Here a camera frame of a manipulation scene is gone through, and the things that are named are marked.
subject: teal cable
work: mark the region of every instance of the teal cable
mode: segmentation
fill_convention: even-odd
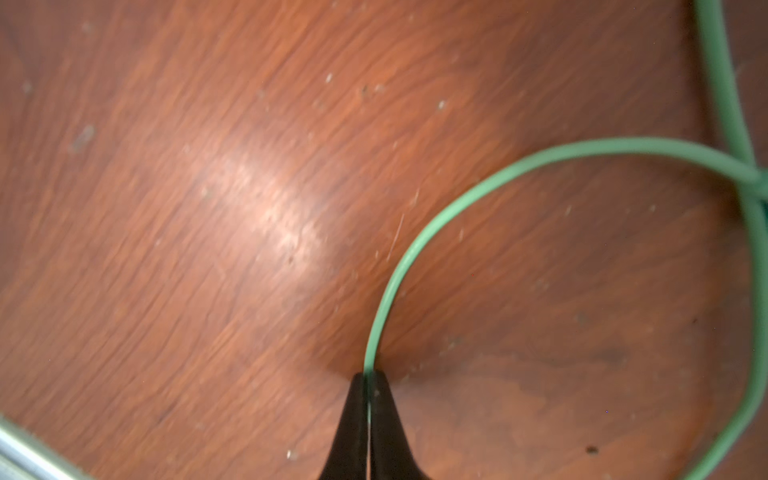
[[[560,161],[609,154],[648,154],[677,158],[705,167],[737,184],[752,254],[753,359],[743,400],[727,427],[684,480],[703,480],[720,463],[755,416],[768,384],[768,174],[755,166],[754,153],[741,114],[736,82],[730,66],[725,23],[717,0],[698,0],[702,46],[713,95],[729,149],[736,157],[688,141],[655,137],[621,137],[581,141],[529,155],[490,176],[454,200],[419,233],[395,267],[382,295],[366,347],[363,371],[373,371],[382,331],[397,289],[424,246],[449,221],[477,200],[531,170]]]

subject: white scratch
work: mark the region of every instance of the white scratch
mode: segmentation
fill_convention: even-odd
[[[403,214],[400,217],[400,225],[397,226],[397,231],[395,232],[395,238],[392,239],[392,246],[389,248],[389,253],[386,255],[386,261],[389,262],[389,258],[392,256],[392,250],[395,248],[395,242],[397,242],[397,237],[400,236],[400,229],[402,228],[402,221],[406,218],[406,215]]]

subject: wooden surface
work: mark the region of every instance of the wooden surface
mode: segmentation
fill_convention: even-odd
[[[727,3],[763,160],[767,6]],[[0,8],[0,411],[102,479],[315,478],[452,199],[566,141],[718,143],[686,2]],[[743,390],[748,261],[731,186],[662,159],[480,201],[382,342],[420,465],[676,478]],[[763,408],[712,478],[762,477],[767,443]]]

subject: shiny metallic object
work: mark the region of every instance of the shiny metallic object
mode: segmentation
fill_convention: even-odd
[[[0,480],[93,480],[0,416]]]

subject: brown wood grain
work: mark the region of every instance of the brown wood grain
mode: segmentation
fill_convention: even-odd
[[[727,17],[768,155],[765,2]],[[718,145],[687,2],[0,2],[0,411],[97,478],[315,478],[389,274],[539,148]],[[598,158],[481,200],[380,351],[448,478],[672,479],[750,361],[733,188]],[[760,478],[768,410],[712,478]],[[587,448],[597,448],[589,455]]]

